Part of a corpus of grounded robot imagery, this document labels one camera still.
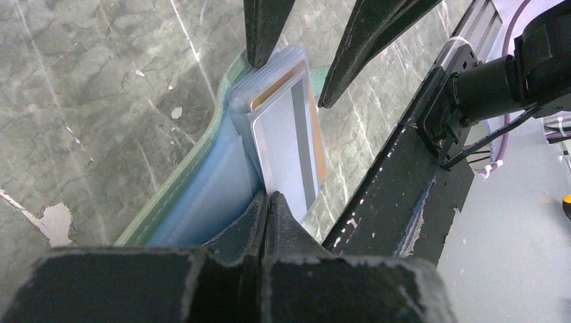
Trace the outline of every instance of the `stack of cards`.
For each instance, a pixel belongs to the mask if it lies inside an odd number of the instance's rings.
[[[289,46],[245,75],[228,98],[228,110],[267,193],[283,193],[300,221],[325,177],[305,52]]]

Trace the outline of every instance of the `black cylinder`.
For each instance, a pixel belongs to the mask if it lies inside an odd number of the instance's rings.
[[[459,109],[471,121],[481,121],[521,109],[512,55],[462,72],[455,80]]]

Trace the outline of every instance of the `black and yellow object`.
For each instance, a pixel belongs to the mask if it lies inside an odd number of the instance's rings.
[[[571,194],[567,194],[563,198],[563,212],[567,215],[567,218],[571,220]]]

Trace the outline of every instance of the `gray floor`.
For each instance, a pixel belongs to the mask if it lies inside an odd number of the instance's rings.
[[[469,2],[443,1],[320,111],[329,173],[303,221],[317,240]],[[281,41],[330,64],[352,5],[298,0]],[[0,0],[0,312],[50,246],[118,238],[205,130],[244,47],[241,0]]]

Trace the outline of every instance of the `marble tabletop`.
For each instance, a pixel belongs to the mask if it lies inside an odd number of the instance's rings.
[[[470,0],[443,1],[330,110],[322,241]],[[280,42],[331,64],[354,1],[297,0]],[[110,245],[205,131],[241,0],[0,0],[0,313],[51,246]]]

